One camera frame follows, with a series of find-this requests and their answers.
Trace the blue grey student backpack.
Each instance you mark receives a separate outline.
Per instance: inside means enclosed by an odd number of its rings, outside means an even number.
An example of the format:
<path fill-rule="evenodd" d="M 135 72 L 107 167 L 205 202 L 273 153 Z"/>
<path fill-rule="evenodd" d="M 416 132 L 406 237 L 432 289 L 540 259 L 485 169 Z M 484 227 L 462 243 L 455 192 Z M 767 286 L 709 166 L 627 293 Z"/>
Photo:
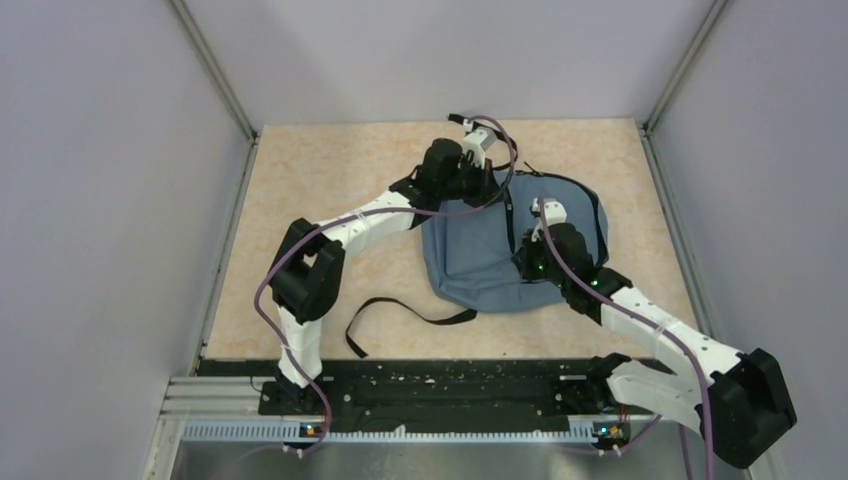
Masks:
<path fill-rule="evenodd" d="M 441 299 L 460 306 L 443 318 L 421 315 L 431 325 L 451 326 L 481 313 L 518 313 L 558 303 L 583 307 L 588 296 L 567 278 L 561 284 L 524 283 L 512 261 L 527 229 L 536 218 L 530 212 L 543 195 L 563 204 L 568 220 L 552 231 L 569 266 L 586 282 L 609 258 L 608 221 L 598 194 L 572 178 L 521 170 L 515 160 L 495 166 L 495 178 L 505 185 L 505 197 L 476 213 L 459 200 L 444 202 L 442 216 L 427 220 L 421 230 L 422 256 L 428 281 Z"/>

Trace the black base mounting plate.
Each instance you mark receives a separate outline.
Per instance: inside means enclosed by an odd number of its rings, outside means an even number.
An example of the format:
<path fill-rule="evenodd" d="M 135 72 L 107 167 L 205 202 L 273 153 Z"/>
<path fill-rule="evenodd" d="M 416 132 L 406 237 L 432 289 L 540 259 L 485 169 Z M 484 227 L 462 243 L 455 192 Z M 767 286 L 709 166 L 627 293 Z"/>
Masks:
<path fill-rule="evenodd" d="M 203 360 L 201 377 L 249 377 L 261 416 L 297 418 L 335 434 L 563 433 L 580 416 L 640 413 L 601 392 L 589 359 L 327 360 L 310 387 L 281 384 L 272 360 Z"/>

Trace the aluminium front rail frame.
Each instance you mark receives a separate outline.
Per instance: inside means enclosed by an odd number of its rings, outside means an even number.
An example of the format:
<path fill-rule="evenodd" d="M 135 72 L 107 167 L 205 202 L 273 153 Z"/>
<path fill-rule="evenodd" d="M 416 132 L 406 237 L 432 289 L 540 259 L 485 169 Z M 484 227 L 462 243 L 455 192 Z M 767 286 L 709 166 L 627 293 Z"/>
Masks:
<path fill-rule="evenodd" d="M 315 388 L 291 393 L 270 361 L 202 361 L 169 381 L 145 477 L 171 476 L 179 448 L 187 479 L 243 478 L 251 468 L 331 478 L 397 465 L 404 477 L 528 479 L 552 453 L 583 468 L 590 457 L 617 478 L 678 478 L 697 466 L 726 477 L 765 452 L 776 432 L 767 403 L 718 402 L 711 454 L 703 451 L 696 389 L 655 361 L 617 376 L 610 394 L 586 359 L 329 360 Z"/>

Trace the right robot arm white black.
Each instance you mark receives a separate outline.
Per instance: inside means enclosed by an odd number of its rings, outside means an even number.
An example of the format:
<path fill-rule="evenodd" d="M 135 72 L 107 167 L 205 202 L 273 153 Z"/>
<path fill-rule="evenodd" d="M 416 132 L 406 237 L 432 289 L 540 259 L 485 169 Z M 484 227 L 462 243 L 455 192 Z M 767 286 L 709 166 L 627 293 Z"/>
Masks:
<path fill-rule="evenodd" d="M 572 224 L 528 229 L 515 262 L 523 278 L 553 285 L 573 311 L 629 337 L 663 365 L 656 370 L 618 353 L 595 360 L 586 385 L 594 409 L 649 410 L 700 434 L 737 469 L 750 467 L 796 426 L 773 355 L 725 345 L 666 312 L 630 279 L 596 265 Z"/>

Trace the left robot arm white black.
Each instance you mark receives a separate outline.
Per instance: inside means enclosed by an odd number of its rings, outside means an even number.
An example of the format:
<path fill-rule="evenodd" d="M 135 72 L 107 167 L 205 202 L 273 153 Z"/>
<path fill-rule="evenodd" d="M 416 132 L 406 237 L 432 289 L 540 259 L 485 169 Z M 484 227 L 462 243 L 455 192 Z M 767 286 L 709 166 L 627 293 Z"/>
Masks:
<path fill-rule="evenodd" d="M 283 401 L 297 413 L 319 404 L 320 338 L 325 315 L 336 303 L 345 263 L 395 233 L 412 230 L 441 205 L 459 200 L 476 213 L 503 195 L 487 153 L 496 135 L 484 129 L 461 141 L 437 138 L 422 162 L 371 202 L 339 217 L 291 223 L 265 285 L 278 308 L 282 353 L 278 377 Z"/>

